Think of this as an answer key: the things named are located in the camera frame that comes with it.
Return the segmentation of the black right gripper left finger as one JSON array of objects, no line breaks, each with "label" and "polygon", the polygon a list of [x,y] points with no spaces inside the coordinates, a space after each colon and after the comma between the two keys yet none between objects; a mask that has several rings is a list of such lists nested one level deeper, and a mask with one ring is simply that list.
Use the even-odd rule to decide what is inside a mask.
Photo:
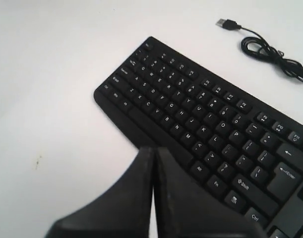
[{"label": "black right gripper left finger", "polygon": [[147,238],[155,152],[142,147],[131,165],[97,199],[53,223],[48,238]]}]

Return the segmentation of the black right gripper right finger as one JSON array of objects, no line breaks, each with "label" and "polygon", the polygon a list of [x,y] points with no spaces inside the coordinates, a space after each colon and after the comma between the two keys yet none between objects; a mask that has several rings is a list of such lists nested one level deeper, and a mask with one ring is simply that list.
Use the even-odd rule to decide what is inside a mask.
[{"label": "black right gripper right finger", "polygon": [[260,225],[221,204],[158,148],[154,198],[160,238],[262,238]]}]

